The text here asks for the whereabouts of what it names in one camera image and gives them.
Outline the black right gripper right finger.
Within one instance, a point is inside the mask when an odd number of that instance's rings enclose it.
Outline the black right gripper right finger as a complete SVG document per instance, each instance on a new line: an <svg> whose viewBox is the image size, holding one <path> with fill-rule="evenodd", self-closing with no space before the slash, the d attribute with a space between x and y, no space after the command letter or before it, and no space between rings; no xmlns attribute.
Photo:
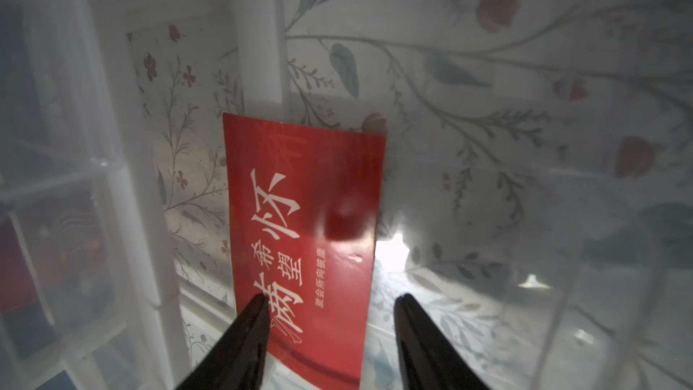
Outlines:
<svg viewBox="0 0 693 390"><path fill-rule="evenodd" d="M405 389L489 390L411 294L395 300L395 336Z"/></svg>

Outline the clear plastic drawer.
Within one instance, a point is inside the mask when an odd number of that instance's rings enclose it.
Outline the clear plastic drawer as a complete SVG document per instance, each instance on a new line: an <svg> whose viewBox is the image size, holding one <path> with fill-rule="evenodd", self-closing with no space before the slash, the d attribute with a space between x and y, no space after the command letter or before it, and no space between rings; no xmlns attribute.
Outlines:
<svg viewBox="0 0 693 390"><path fill-rule="evenodd" d="M691 388L692 0L280 13L283 113L237 116L386 139L356 389L403 294L490 388Z"/></svg>

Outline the white desk drawer organizer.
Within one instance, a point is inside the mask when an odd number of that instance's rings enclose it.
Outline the white desk drawer organizer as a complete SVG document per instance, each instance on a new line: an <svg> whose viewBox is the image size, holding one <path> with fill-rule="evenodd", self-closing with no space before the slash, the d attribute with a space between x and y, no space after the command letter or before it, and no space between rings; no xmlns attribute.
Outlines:
<svg viewBox="0 0 693 390"><path fill-rule="evenodd" d="M281 0L1 0L1 386L175 389L237 316L225 114Z"/></svg>

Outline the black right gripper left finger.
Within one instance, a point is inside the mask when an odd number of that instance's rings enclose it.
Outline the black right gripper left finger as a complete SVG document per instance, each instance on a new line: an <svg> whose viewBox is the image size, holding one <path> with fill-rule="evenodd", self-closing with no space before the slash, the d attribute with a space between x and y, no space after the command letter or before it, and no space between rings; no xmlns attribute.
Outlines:
<svg viewBox="0 0 693 390"><path fill-rule="evenodd" d="M268 298L256 294L178 390L259 389L270 336Z"/></svg>

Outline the red chinese text postcard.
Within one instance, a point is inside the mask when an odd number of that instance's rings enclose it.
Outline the red chinese text postcard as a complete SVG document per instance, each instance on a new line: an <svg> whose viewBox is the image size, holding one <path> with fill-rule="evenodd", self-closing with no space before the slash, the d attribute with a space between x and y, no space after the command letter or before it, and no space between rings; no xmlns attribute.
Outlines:
<svg viewBox="0 0 693 390"><path fill-rule="evenodd" d="M385 137L222 121L237 306L263 294L272 356L319 388L358 388Z"/></svg>

